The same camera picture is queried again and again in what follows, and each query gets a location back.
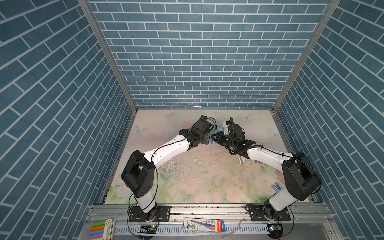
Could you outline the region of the blue cartoon towel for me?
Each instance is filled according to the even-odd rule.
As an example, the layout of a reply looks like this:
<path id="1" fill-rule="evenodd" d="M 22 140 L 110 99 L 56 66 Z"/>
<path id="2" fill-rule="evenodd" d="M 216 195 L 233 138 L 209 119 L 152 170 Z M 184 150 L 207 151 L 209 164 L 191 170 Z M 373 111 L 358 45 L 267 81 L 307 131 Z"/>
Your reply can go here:
<path id="1" fill-rule="evenodd" d="M 211 136 L 209 139 L 209 145 L 223 145 L 223 138 L 225 137 L 225 128 L 223 126 L 218 126 L 211 131 Z"/>

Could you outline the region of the clear vacuum bag blue zip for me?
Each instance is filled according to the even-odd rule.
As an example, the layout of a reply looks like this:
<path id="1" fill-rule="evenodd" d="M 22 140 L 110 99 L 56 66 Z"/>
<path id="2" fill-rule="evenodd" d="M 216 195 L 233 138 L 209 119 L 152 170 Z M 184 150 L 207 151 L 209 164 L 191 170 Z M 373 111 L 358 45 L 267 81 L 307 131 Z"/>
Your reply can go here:
<path id="1" fill-rule="evenodd" d="M 198 106 L 188 106 L 184 110 L 171 110 L 169 113 L 165 114 L 165 119 L 170 126 L 174 128 L 176 135 L 179 135 L 180 130 L 189 129 L 201 116 L 207 116 L 208 120 L 215 125 L 214 128 L 222 126 L 223 122 L 226 120 L 226 113 L 224 110 L 203 109 Z M 189 148 L 190 144 L 183 136 L 181 136 L 181 142 L 186 142 L 189 150 L 193 149 Z"/>

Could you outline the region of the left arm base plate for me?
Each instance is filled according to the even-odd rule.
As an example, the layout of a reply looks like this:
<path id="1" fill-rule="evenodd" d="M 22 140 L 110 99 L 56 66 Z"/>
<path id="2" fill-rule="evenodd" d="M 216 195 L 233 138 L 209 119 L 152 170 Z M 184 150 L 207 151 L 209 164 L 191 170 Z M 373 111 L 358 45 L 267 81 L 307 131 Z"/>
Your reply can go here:
<path id="1" fill-rule="evenodd" d="M 129 222 L 169 222 L 171 215 L 170 206 L 155 206 L 145 213 L 139 206 L 132 206 L 129 213 Z"/>

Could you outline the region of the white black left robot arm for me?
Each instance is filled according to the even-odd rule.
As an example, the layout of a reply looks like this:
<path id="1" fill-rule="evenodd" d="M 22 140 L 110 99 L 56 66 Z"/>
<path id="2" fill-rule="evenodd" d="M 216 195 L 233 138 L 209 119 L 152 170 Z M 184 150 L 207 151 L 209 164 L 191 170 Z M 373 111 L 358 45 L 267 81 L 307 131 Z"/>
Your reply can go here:
<path id="1" fill-rule="evenodd" d="M 124 184 L 132 191 L 139 210 L 150 218 L 156 213 L 155 194 L 151 194 L 154 179 L 159 178 L 159 168 L 179 154 L 185 153 L 200 144 L 207 145 L 212 130 L 217 129 L 216 120 L 201 116 L 190 128 L 164 145 L 145 153 L 134 151 L 121 173 Z"/>

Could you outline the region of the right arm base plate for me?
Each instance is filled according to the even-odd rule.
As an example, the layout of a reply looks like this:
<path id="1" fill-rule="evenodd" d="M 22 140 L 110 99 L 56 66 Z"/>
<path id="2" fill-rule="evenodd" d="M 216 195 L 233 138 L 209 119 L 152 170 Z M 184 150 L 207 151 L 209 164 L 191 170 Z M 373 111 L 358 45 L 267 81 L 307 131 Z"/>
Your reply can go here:
<path id="1" fill-rule="evenodd" d="M 290 221 L 291 216 L 287 208 L 276 211 L 264 204 L 246 204 L 245 210 L 249 213 L 252 222 Z"/>

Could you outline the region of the coloured marker pack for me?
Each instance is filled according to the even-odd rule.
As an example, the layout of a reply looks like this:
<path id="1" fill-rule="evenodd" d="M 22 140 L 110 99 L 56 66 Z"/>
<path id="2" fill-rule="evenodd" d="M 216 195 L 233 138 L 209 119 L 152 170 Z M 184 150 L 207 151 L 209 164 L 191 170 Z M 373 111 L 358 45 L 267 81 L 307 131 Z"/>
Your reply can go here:
<path id="1" fill-rule="evenodd" d="M 116 219 L 92 223 L 86 240 L 112 240 L 115 234 Z"/>

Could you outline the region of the pink pen holder cup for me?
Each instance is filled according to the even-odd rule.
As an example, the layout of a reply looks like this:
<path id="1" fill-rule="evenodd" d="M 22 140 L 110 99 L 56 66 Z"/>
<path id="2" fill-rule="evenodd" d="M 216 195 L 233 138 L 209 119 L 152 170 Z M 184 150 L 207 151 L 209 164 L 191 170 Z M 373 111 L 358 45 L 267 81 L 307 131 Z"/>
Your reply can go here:
<path id="1" fill-rule="evenodd" d="M 275 192 L 279 192 L 280 190 L 283 189 L 284 186 L 285 186 L 285 180 L 284 180 L 283 173 L 282 172 L 278 172 L 277 173 L 277 180 L 272 185 L 272 189 Z"/>

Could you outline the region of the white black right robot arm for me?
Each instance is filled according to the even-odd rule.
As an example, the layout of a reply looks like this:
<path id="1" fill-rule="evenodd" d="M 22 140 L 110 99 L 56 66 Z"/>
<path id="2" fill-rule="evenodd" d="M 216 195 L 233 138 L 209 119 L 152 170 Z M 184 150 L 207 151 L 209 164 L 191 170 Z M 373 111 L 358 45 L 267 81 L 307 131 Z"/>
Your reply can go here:
<path id="1" fill-rule="evenodd" d="M 319 172 L 305 154 L 281 153 L 247 140 L 243 128 L 232 118 L 224 123 L 224 131 L 212 135 L 212 139 L 231 155 L 264 163 L 283 174 L 284 187 L 264 203 L 264 215 L 269 220 L 277 219 L 289 205 L 307 199 L 322 187 Z"/>

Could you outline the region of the aluminium mounting rail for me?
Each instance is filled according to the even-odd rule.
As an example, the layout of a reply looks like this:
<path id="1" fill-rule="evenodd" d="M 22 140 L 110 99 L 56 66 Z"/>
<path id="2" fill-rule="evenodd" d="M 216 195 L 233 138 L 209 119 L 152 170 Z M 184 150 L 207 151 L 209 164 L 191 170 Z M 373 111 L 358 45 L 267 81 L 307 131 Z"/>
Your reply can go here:
<path id="1" fill-rule="evenodd" d="M 324 203 L 295 203 L 280 213 L 279 218 L 268 219 L 263 204 L 158 204 L 161 224 L 181 224 L 184 218 L 220 219 L 226 223 L 333 223 Z"/>

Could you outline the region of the red blue toothbrush package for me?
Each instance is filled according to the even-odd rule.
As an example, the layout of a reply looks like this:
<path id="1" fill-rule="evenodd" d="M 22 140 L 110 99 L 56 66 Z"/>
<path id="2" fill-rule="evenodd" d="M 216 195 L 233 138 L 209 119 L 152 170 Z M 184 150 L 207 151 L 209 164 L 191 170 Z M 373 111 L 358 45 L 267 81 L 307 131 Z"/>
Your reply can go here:
<path id="1" fill-rule="evenodd" d="M 222 220 L 197 218 L 184 218 L 183 230 L 214 233 L 225 233 L 227 231 Z"/>

